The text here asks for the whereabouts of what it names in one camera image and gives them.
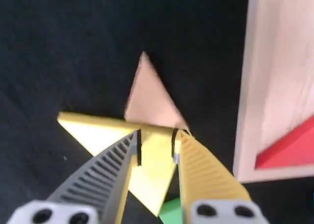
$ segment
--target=pink triangle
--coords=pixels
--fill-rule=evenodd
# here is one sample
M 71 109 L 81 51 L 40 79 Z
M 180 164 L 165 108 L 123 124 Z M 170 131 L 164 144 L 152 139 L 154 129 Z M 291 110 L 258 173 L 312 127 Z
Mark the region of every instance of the pink triangle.
M 255 168 L 314 164 L 314 116 L 257 156 Z
M 138 63 L 124 118 L 128 122 L 187 129 L 145 52 Z

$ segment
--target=black background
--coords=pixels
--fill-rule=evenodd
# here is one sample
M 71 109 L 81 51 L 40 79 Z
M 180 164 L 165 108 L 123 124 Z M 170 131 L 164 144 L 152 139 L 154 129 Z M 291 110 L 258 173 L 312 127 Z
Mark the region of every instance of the black background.
M 0 0 L 0 221 L 91 157 L 57 113 L 122 118 L 142 51 L 231 170 L 247 1 Z M 271 224 L 314 222 L 314 178 L 246 187 Z M 160 221 L 129 194 L 123 223 Z

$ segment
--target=green block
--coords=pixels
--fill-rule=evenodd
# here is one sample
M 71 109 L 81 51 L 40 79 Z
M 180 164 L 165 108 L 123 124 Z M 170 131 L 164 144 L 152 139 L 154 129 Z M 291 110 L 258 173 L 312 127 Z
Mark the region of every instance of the green block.
M 180 206 L 180 199 L 174 199 L 164 203 L 159 217 L 163 224 L 182 224 L 182 209 Z

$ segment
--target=screw hole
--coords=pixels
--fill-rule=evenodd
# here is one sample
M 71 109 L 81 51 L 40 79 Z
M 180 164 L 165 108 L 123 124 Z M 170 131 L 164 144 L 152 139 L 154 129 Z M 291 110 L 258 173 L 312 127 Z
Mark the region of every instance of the screw hole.
M 86 213 L 76 213 L 70 219 L 70 224 L 86 224 L 88 222 L 88 215 Z
M 50 209 L 42 209 L 35 213 L 35 215 L 33 216 L 33 223 L 35 224 L 45 223 L 46 221 L 49 220 L 51 215 L 52 211 Z
M 254 217 L 254 213 L 252 212 L 252 210 L 244 206 L 237 206 L 235 208 L 235 214 L 237 216 L 246 217 L 246 218 Z
M 197 213 L 199 215 L 206 216 L 206 217 L 213 217 L 217 215 L 216 210 L 207 204 L 202 204 L 198 206 Z

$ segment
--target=red piece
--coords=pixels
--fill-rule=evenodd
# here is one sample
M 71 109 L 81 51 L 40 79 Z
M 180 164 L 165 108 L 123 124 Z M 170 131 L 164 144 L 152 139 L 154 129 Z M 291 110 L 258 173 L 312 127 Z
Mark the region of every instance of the red piece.
M 314 164 L 314 116 L 257 156 L 255 168 Z

